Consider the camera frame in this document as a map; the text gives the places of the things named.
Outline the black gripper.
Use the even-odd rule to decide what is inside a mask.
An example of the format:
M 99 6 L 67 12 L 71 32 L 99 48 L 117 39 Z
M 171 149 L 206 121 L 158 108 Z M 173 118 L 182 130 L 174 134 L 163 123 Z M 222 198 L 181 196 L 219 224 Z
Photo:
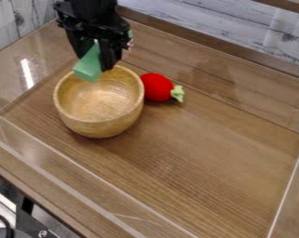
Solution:
M 115 11 L 117 0 L 61 0 L 53 5 L 58 24 L 63 28 L 70 46 L 81 59 L 98 40 L 102 71 L 109 71 L 122 58 L 130 45 L 129 23 Z

